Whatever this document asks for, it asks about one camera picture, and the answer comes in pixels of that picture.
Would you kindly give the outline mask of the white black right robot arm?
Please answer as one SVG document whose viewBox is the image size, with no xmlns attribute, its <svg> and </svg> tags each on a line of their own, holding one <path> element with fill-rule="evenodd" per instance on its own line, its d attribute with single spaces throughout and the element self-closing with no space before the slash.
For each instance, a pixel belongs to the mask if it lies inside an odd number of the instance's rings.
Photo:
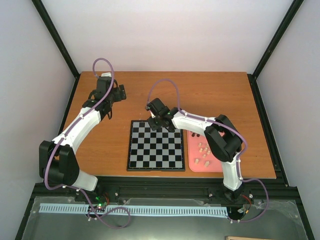
<svg viewBox="0 0 320 240">
<path fill-rule="evenodd" d="M 148 101 L 148 123 L 152 130 L 165 128 L 169 132 L 186 130 L 206 138 L 213 156 L 221 162 L 224 196 L 237 199 L 243 191 L 240 157 L 247 150 L 247 142 L 225 115 L 204 117 L 191 114 L 178 107 L 169 109 L 159 98 Z"/>
</svg>

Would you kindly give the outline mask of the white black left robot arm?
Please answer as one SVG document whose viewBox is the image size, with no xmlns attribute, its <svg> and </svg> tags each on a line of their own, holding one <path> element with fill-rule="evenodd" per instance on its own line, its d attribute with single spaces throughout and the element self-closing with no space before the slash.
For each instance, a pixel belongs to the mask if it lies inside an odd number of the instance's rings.
<svg viewBox="0 0 320 240">
<path fill-rule="evenodd" d="M 124 85 L 112 80 L 110 72 L 97 78 L 96 89 L 83 103 L 77 117 L 57 137 L 44 140 L 39 146 L 39 176 L 47 182 L 86 190 L 92 201 L 103 198 L 104 188 L 98 178 L 80 170 L 76 152 L 90 133 L 105 117 L 113 116 L 112 106 L 127 98 Z"/>
</svg>

